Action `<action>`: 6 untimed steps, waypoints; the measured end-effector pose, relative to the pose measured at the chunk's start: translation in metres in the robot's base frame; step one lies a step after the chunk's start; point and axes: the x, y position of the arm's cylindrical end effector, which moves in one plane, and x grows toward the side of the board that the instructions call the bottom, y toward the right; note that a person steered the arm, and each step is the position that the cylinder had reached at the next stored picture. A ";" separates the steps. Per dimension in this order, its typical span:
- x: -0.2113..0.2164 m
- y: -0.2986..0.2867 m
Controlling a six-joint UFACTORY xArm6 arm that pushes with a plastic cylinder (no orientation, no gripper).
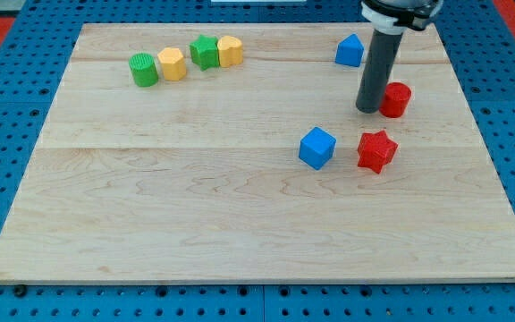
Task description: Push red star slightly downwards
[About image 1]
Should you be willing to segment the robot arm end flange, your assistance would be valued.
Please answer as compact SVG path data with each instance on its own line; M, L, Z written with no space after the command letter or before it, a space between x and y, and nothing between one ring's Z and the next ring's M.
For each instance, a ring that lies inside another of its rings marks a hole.
M386 35L406 29L423 31L433 22L444 0L362 0L361 15Z

